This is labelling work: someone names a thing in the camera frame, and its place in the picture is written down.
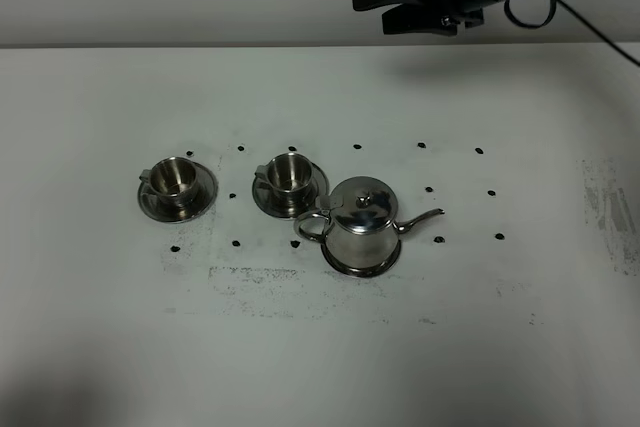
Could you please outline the steel saucer under left cup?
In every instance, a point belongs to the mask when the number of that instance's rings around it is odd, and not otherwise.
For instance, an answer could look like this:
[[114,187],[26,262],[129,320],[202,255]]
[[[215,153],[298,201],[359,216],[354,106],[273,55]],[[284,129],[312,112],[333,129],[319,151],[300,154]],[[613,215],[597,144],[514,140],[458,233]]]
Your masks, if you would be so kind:
[[161,223],[181,223],[204,214],[215,202],[218,183],[205,166],[184,157],[169,157],[139,175],[141,211]]

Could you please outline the stainless steel teapot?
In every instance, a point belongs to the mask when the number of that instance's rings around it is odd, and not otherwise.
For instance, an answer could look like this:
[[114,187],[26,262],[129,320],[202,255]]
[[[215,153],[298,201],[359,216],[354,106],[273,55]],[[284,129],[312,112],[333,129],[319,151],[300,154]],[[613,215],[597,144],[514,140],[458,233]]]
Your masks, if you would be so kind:
[[398,212],[398,199],[389,185],[356,176],[340,182],[330,194],[319,195],[315,208],[296,218],[294,230],[303,239],[325,245],[339,261],[367,267],[384,261],[416,225],[444,214],[436,208],[401,222]]

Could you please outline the steel teacup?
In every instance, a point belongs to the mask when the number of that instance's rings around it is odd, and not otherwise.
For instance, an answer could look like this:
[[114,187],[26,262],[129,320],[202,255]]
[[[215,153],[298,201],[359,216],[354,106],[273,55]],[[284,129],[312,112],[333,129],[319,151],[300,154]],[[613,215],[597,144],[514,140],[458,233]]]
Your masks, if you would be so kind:
[[161,204],[175,208],[190,204],[200,190],[195,163],[183,157],[159,161],[143,170],[139,180]]
[[267,186],[277,202],[294,205],[301,203],[311,190],[313,166],[303,155],[287,152],[259,165],[254,176]]

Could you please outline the steel right teacup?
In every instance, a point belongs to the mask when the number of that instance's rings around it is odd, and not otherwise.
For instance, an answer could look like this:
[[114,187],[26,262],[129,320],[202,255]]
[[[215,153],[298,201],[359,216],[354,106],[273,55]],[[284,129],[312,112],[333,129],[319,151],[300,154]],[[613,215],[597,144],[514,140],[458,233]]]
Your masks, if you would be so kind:
[[301,203],[311,190],[313,166],[303,155],[287,152],[259,165],[254,176],[267,186],[277,202],[294,205]]

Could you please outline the steel saucer under right cup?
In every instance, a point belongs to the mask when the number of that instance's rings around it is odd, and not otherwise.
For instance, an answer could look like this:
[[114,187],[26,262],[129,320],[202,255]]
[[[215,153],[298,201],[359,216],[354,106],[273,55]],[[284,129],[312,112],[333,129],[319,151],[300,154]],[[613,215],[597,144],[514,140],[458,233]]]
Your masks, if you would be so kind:
[[252,196],[258,208],[271,217],[288,220],[314,209],[315,199],[319,195],[327,194],[329,181],[318,165],[313,163],[312,166],[311,190],[301,200],[282,200],[275,195],[265,181],[255,177],[252,183]]

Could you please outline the steel teapot saucer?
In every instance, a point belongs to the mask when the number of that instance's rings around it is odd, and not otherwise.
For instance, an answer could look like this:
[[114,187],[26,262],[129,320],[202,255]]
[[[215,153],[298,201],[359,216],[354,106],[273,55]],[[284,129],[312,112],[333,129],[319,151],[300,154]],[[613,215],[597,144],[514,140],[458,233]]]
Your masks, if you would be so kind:
[[331,254],[325,245],[321,246],[321,252],[327,263],[337,272],[355,278],[373,278],[390,270],[398,261],[402,250],[402,242],[399,241],[393,252],[384,260],[367,267],[354,267],[339,261]]

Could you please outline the steel saucer under cup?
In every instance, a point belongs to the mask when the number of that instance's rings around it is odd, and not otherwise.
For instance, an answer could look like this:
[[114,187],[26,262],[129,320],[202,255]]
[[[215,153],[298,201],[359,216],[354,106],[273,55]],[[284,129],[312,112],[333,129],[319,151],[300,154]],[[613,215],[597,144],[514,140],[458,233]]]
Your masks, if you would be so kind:
[[205,166],[184,157],[169,157],[139,175],[141,211],[161,223],[181,223],[204,214],[215,202],[218,183]]
[[265,181],[255,177],[252,183],[252,196],[258,208],[271,217],[288,220],[314,209],[315,199],[319,195],[327,194],[329,181],[318,165],[313,163],[312,166],[311,190],[301,200],[282,200],[275,195]]

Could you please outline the steel left teacup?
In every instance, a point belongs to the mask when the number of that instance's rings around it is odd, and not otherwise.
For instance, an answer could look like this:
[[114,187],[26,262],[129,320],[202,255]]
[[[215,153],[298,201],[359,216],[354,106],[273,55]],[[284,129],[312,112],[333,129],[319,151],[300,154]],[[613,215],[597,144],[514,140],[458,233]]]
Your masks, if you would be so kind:
[[200,190],[195,163],[183,157],[159,161],[143,170],[139,180],[161,204],[175,208],[190,204]]

